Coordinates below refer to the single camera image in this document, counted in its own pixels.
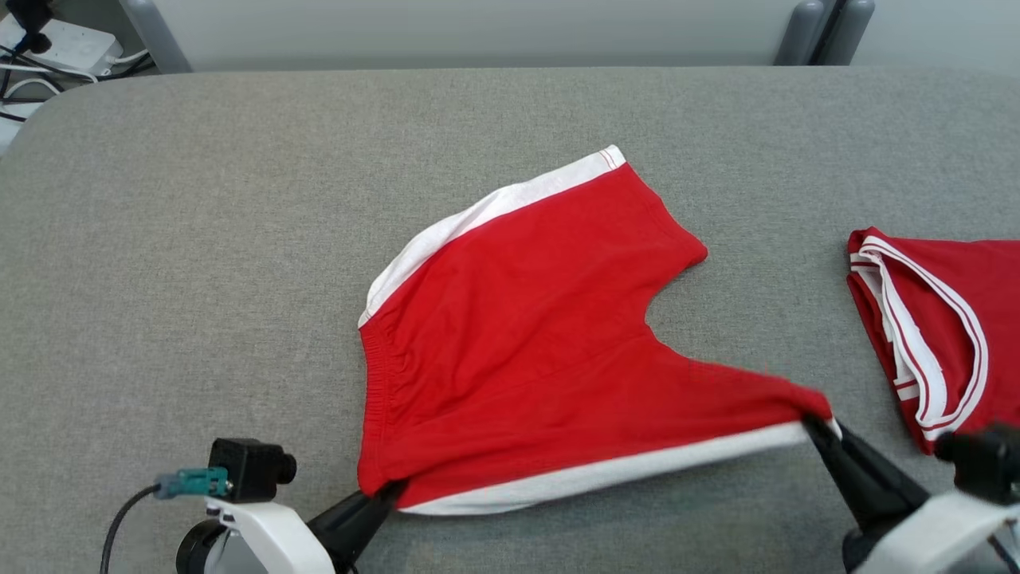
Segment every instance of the gray fabric surface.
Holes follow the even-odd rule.
[[[371,279],[430,222],[615,143],[709,258],[648,313],[681,354],[823,390],[926,486],[845,282],[849,232],[1020,232],[1020,84],[947,70],[196,74],[76,89],[0,161],[0,562],[92,572],[117,507],[216,436],[356,487]],[[172,572],[197,500],[145,502],[116,572]],[[402,572],[837,572],[808,447],[503,516],[396,517]]]

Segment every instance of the cloth garment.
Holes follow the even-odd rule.
[[[822,395],[645,323],[707,254],[616,147],[421,231],[360,321],[361,488],[408,478],[401,510],[488,514],[805,440]]]
[[[918,446],[1020,425],[1020,241],[849,242],[851,294]]]

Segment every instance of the power strip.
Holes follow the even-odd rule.
[[[42,54],[28,52],[26,55],[61,69],[106,75],[110,72],[109,59],[120,57],[124,51],[112,34],[57,19],[48,21],[41,32],[50,39],[53,46]],[[22,38],[24,30],[18,25],[13,15],[7,14],[7,17],[0,20],[0,45],[13,48]]]

